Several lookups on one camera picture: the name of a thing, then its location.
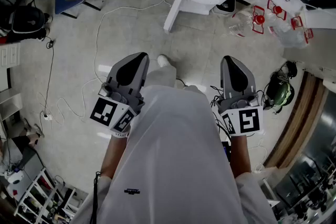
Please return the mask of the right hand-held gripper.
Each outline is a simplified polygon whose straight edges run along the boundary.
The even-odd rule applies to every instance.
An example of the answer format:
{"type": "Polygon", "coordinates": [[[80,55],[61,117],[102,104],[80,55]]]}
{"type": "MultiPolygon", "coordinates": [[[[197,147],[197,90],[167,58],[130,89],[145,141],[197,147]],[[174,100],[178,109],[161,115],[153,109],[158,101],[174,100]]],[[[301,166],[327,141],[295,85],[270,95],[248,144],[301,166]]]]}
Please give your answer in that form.
{"type": "Polygon", "coordinates": [[[239,60],[224,56],[220,64],[223,94],[216,100],[218,114],[229,137],[251,136],[264,129],[255,78],[239,60]]]}

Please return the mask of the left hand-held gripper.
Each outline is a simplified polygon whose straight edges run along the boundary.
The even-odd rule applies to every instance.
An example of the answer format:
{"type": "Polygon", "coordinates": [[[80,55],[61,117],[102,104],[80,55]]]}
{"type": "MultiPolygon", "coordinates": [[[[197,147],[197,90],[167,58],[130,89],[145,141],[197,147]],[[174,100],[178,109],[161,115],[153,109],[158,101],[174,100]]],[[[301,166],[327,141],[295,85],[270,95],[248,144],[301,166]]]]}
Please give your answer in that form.
{"type": "Polygon", "coordinates": [[[144,86],[148,67],[147,53],[129,55],[113,65],[107,82],[101,85],[98,92],[90,119],[113,134],[128,134],[131,121],[145,104],[143,97],[137,95],[144,86]]]}

